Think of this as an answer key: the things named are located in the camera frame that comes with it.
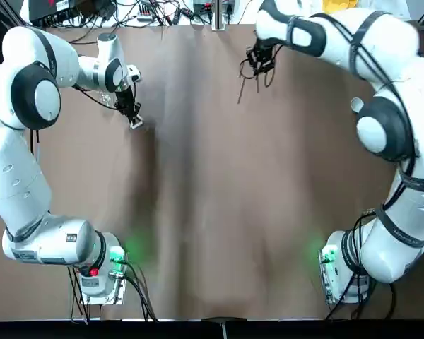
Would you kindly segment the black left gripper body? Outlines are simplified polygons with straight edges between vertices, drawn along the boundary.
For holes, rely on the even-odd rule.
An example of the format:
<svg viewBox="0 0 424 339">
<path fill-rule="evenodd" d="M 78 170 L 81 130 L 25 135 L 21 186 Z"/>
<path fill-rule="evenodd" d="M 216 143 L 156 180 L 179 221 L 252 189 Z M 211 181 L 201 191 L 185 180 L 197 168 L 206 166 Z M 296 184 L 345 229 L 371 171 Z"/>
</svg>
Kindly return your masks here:
<svg viewBox="0 0 424 339">
<path fill-rule="evenodd" d="M 132 108 L 134 106 L 134 93 L 131 86 L 125 90 L 117 91 L 115 96 L 114 106 L 116 108 Z"/>
</svg>

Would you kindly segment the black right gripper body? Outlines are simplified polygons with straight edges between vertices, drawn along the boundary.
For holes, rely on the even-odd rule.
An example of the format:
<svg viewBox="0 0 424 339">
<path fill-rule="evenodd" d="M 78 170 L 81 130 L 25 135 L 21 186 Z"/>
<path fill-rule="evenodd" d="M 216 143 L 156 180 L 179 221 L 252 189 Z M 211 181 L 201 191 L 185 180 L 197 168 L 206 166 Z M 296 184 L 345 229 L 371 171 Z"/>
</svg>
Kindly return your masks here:
<svg viewBox="0 0 424 339">
<path fill-rule="evenodd" d="M 273 69 L 275 67 L 276 44 L 257 39 L 247 48 L 247 60 L 253 69 Z"/>
</svg>

